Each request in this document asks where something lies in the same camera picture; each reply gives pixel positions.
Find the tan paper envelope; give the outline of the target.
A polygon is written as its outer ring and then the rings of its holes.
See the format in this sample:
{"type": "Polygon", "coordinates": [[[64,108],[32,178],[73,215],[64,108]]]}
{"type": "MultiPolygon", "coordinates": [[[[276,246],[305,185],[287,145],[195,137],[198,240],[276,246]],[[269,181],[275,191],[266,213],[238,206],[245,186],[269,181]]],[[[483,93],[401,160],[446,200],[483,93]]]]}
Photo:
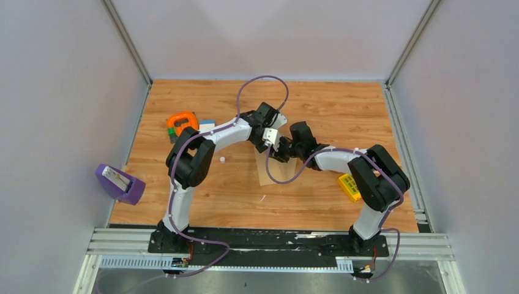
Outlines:
{"type": "MultiPolygon", "coordinates": [[[[266,152],[259,153],[256,149],[254,149],[254,152],[260,186],[275,184],[275,182],[268,177],[266,171],[266,152]]],[[[268,159],[269,171],[278,181],[288,181],[291,179],[296,174],[296,163],[297,160],[295,158],[289,159],[287,163],[281,163],[273,158],[268,159]]]]}

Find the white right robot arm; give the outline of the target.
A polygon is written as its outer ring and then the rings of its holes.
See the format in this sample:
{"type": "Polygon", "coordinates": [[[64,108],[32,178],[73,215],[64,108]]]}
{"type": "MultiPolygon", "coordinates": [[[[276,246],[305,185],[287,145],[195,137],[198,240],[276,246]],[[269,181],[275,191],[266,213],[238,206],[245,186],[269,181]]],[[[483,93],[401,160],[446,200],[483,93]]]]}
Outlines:
{"type": "Polygon", "coordinates": [[[281,136],[276,129],[264,131],[268,156],[279,162],[297,158],[304,167],[353,178],[354,190],[360,193],[364,204],[349,230],[349,246],[356,255],[366,255],[373,249],[373,239],[380,234],[390,211],[402,204],[411,187],[409,178],[381,145],[368,149],[337,148],[318,143],[304,121],[289,129],[290,137],[281,136]]]}

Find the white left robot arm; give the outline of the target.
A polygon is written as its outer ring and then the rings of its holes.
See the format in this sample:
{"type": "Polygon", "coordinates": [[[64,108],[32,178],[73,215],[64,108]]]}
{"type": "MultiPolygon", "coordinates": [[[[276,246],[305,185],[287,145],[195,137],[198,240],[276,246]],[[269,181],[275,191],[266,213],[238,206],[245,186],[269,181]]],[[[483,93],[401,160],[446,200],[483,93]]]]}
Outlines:
{"type": "Polygon", "coordinates": [[[166,214],[157,224],[171,252],[180,253],[187,247],[186,229],[194,191],[206,179],[214,153],[243,141],[263,152],[267,149],[264,133],[287,122],[280,110],[263,102],[257,110],[239,113],[219,126],[203,131],[188,127],[181,133],[166,158],[170,197],[166,214]]]}

